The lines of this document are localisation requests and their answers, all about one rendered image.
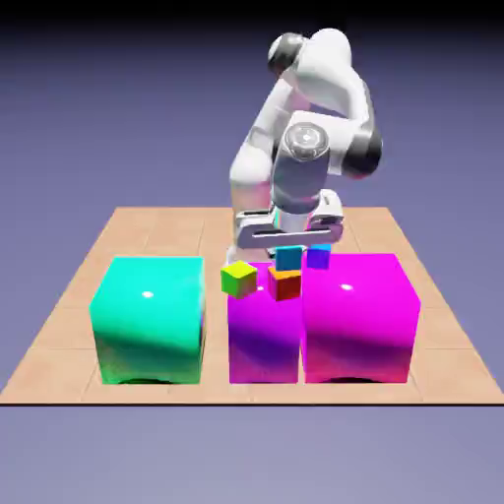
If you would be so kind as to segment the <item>narrow large magenta box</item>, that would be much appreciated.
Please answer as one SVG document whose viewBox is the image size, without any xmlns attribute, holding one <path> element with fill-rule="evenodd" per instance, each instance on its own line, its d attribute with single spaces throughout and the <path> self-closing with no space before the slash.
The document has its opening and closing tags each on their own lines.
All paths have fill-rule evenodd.
<svg viewBox="0 0 504 504">
<path fill-rule="evenodd" d="M 232 384 L 295 384 L 304 334 L 300 290 L 276 299 L 267 262 L 253 262 L 257 290 L 227 299 L 228 367 Z"/>
</svg>

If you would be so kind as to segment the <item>large cyan box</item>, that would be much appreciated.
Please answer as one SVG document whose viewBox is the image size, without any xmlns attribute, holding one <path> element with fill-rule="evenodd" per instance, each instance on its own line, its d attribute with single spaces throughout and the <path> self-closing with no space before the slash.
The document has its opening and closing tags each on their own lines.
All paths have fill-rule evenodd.
<svg viewBox="0 0 504 504">
<path fill-rule="evenodd" d="M 102 382 L 199 383 L 205 312 L 201 257 L 114 258 L 90 304 Z"/>
</svg>

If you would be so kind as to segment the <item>wide large magenta box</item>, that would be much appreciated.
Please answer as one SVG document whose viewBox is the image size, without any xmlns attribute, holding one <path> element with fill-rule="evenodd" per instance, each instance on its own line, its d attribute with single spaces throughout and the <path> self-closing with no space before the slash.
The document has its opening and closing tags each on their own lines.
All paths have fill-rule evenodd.
<svg viewBox="0 0 504 504">
<path fill-rule="evenodd" d="M 420 306 L 394 254 L 332 254 L 326 269 L 304 260 L 305 381 L 407 382 Z"/>
</svg>

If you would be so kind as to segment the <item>small violet blue cube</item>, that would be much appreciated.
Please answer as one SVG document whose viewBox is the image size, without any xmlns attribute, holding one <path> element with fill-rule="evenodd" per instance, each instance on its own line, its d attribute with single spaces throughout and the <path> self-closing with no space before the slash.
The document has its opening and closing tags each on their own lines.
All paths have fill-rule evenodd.
<svg viewBox="0 0 504 504">
<path fill-rule="evenodd" d="M 306 253 L 306 266 L 311 269 L 327 270 L 330 266 L 331 252 L 331 244 L 309 246 Z"/>
</svg>

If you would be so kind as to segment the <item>small yellow green cube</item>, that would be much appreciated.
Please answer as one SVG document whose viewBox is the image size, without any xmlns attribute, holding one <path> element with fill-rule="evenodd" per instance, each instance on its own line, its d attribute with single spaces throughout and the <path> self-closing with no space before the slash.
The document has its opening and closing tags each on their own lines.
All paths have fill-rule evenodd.
<svg viewBox="0 0 504 504">
<path fill-rule="evenodd" d="M 237 261 L 220 269 L 221 290 L 241 299 L 257 290 L 258 270 L 244 261 Z"/>
</svg>

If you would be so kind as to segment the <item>small teal blue cube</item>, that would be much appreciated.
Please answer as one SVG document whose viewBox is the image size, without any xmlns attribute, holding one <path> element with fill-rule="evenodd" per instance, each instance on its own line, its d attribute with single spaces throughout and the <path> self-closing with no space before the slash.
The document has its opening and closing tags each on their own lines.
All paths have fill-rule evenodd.
<svg viewBox="0 0 504 504">
<path fill-rule="evenodd" d="M 301 269 L 303 247 L 280 246 L 275 251 L 276 270 L 279 272 L 299 271 Z"/>
</svg>

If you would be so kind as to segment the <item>small red cube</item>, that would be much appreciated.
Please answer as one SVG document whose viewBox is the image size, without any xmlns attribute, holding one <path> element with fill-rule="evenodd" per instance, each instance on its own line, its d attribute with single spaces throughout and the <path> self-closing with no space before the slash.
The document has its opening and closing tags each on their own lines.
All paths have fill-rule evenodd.
<svg viewBox="0 0 504 504">
<path fill-rule="evenodd" d="M 268 290 L 275 301 L 297 298 L 301 295 L 301 271 L 279 271 L 274 266 L 268 268 Z"/>
</svg>

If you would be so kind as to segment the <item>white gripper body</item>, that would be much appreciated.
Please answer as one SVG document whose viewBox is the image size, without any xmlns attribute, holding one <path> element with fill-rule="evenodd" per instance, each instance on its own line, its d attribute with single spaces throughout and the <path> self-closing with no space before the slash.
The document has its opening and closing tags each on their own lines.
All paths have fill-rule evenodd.
<svg viewBox="0 0 504 504">
<path fill-rule="evenodd" d="M 307 230 L 284 231 L 275 225 L 273 214 L 240 215 L 235 242 L 242 249 L 311 246 L 336 243 L 342 234 L 343 219 L 340 217 L 316 216 Z"/>
</svg>

